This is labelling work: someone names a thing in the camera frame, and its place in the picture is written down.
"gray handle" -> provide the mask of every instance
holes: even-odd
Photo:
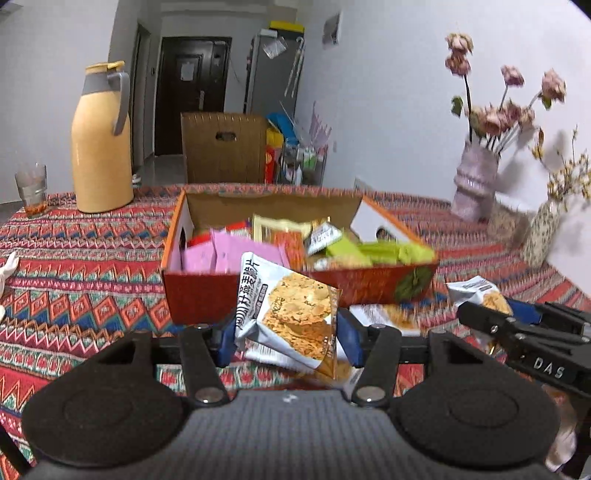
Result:
[[[129,75],[125,72],[113,72],[107,75],[109,82],[115,79],[119,79],[119,85],[121,90],[121,103],[119,104],[119,116],[113,124],[114,136],[121,135],[123,128],[125,127],[125,121],[127,120],[127,111],[129,109]]]

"pink vase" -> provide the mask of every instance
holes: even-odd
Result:
[[[466,141],[462,161],[453,179],[457,192],[452,202],[452,213],[469,222],[477,222],[490,215],[495,194],[499,157],[490,150]]]

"screw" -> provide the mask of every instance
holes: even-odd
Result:
[[[357,390],[357,397],[366,402],[382,400],[386,397],[386,392],[379,387],[361,387]]]
[[[195,393],[195,399],[201,403],[217,403],[223,399],[223,391],[216,387],[205,387],[201,390],[197,390]]]

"pink snack package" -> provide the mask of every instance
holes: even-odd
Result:
[[[255,255],[282,267],[290,267],[283,246],[255,242],[249,238],[232,236],[226,232],[212,231],[213,246],[216,251],[216,273],[240,273],[242,254],[252,252]]]
[[[211,240],[188,247],[184,252],[184,271],[211,273],[216,266],[216,251]]]

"thermos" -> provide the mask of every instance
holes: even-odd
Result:
[[[134,198],[128,115],[129,75],[124,62],[86,69],[82,97],[72,123],[72,172],[77,207],[108,212]]]

